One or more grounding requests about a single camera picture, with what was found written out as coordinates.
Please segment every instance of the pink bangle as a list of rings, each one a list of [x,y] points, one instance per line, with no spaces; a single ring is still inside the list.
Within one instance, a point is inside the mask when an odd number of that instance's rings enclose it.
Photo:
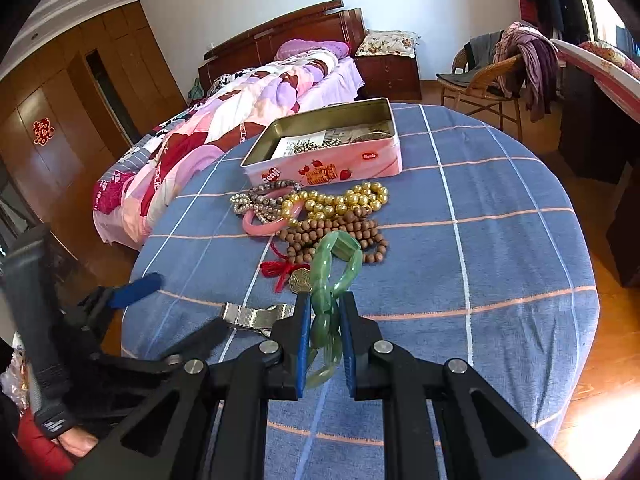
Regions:
[[[286,195],[287,193],[290,193],[290,192],[291,192],[290,187],[283,187],[280,189],[274,189],[273,191],[267,193],[265,196],[267,198],[274,198],[277,196]],[[300,211],[302,211],[302,207],[304,205],[305,205],[304,200],[300,200],[299,202],[296,202],[293,205],[293,208],[291,209],[291,217],[297,218],[298,215],[300,214]],[[249,209],[249,211],[244,213],[244,216],[242,217],[242,228],[244,229],[244,232],[247,233],[249,236],[273,235],[278,231],[280,231],[281,229],[284,229],[287,226],[287,223],[289,222],[288,218],[281,218],[280,220],[276,220],[275,222],[269,222],[268,224],[254,225],[252,224],[252,221],[254,220],[254,216],[255,216],[255,212],[252,209]]]

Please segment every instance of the metal screw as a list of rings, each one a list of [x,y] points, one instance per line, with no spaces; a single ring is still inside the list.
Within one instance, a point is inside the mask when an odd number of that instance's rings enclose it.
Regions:
[[[280,348],[280,345],[274,340],[267,339],[267,341],[261,342],[258,348],[263,354],[275,354],[278,348]]]
[[[376,341],[373,343],[373,349],[379,354],[390,354],[394,346],[389,341]]]
[[[184,364],[184,371],[188,374],[199,374],[204,368],[204,363],[200,359],[191,359]]]
[[[447,365],[449,370],[455,374],[463,374],[466,372],[466,363],[462,359],[452,359]]]
[[[164,362],[168,365],[177,365],[178,363],[182,362],[182,357],[180,357],[180,354],[172,354],[167,357]]]

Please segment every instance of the blue plaid tablecloth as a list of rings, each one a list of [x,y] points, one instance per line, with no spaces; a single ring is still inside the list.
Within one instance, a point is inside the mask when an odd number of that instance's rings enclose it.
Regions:
[[[389,203],[375,218],[389,248],[353,283],[358,310],[419,358],[466,359],[551,441],[598,320],[572,205],[544,164],[506,134],[439,106],[392,107],[404,170],[380,179]],[[251,145],[195,176],[142,248],[132,279],[160,272],[166,283],[128,309],[124,354],[156,357],[226,301],[294,302],[258,270],[274,259],[271,239],[247,237],[228,201],[250,186],[239,165]],[[209,362],[261,339],[234,331]],[[380,404],[351,401],[338,370],[299,402],[271,403],[266,478],[381,479],[382,439]]]

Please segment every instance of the wicker chair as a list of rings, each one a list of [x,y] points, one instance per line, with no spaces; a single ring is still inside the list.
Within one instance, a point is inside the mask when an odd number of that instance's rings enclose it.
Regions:
[[[522,54],[518,54],[517,56],[510,57],[500,63],[494,63],[484,68],[481,68],[478,73],[474,76],[469,83],[469,86],[466,88],[463,86],[455,85],[450,83],[449,81],[445,81],[441,77],[438,76],[438,83],[442,85],[442,92],[440,94],[440,103],[444,106],[444,99],[453,99],[453,109],[456,110],[458,108],[458,104],[460,102],[467,103],[470,105],[478,106],[475,110],[467,113],[466,115],[474,115],[483,110],[487,110],[493,114],[496,114],[500,117],[500,129],[502,130],[504,127],[504,120],[510,120],[513,123],[516,123],[518,127],[518,140],[522,142],[522,122],[520,120],[520,104],[519,104],[519,96],[514,94],[513,97],[507,98],[501,94],[493,93],[488,91],[489,85],[496,81],[498,76],[507,74],[508,72],[512,72],[514,70],[520,70],[524,67],[524,62],[522,60]],[[464,70],[466,68],[466,52],[463,48],[453,60],[453,66],[451,67],[451,72],[455,73],[457,68],[461,68]],[[453,93],[453,95],[447,95],[446,91],[449,90]],[[462,96],[475,97],[479,99],[484,99],[487,101],[492,101],[487,106],[482,106],[473,101],[468,101],[463,99]],[[508,115],[505,115],[502,111],[502,103],[505,101],[513,101],[514,106],[516,108],[516,117],[512,118]],[[492,109],[495,105],[498,105],[498,111]]]

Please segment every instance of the chair leg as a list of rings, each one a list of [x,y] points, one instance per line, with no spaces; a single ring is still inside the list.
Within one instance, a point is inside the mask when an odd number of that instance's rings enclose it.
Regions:
[[[520,118],[520,101],[518,99],[514,99],[513,104],[516,107],[516,124],[518,125],[518,142],[522,142],[522,119]]]

